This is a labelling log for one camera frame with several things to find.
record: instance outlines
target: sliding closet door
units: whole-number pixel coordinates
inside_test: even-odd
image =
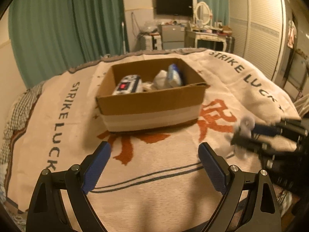
[[[282,42],[281,0],[248,0],[249,28],[244,58],[272,79]]]
[[[248,0],[229,0],[230,28],[235,37],[234,54],[243,57],[248,30]]]

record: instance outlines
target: open cardboard box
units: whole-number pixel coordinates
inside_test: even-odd
[[[160,70],[167,70],[173,63],[183,75],[184,86],[112,95],[124,76],[136,74],[143,82],[152,82]],[[204,79],[182,59],[152,59],[111,66],[96,100],[108,131],[131,132],[194,123],[206,88]]]

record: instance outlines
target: bed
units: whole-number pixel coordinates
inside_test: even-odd
[[[108,68],[171,57],[185,60],[209,84],[197,123],[131,136],[109,133],[95,102]],[[42,169],[67,170],[106,140],[112,146],[111,159],[88,198],[108,231],[201,230],[222,196],[198,160],[199,143],[208,142],[228,164],[244,171],[261,168],[255,154],[240,159],[225,152],[234,124],[245,115],[260,123],[299,117],[282,89],[233,54],[208,49],[141,51],[83,64],[27,90],[12,105],[0,152],[1,202],[25,230]],[[277,149],[295,148],[282,138],[271,144]],[[292,195],[274,188],[283,216]],[[80,231],[68,196],[62,194],[71,224]],[[244,192],[239,211],[245,201]]]

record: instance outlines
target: bedspread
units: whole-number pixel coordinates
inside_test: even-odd
[[[196,124],[136,135],[109,133],[95,95],[113,64],[152,58],[182,58],[209,84]],[[221,194],[197,157],[208,142],[218,153],[229,147],[233,125],[245,115],[260,123],[299,117],[288,95],[248,61],[206,49],[137,52],[87,63],[55,76],[23,94],[13,105],[0,156],[1,201],[23,228],[31,195],[42,169],[67,170],[92,153],[102,140],[112,155],[88,199],[109,232],[198,231],[211,217]],[[282,138],[277,149],[294,149]],[[257,172],[255,154],[228,164]],[[289,194],[275,187],[282,213]],[[80,231],[65,191],[73,228]],[[241,198],[244,203],[245,193]]]

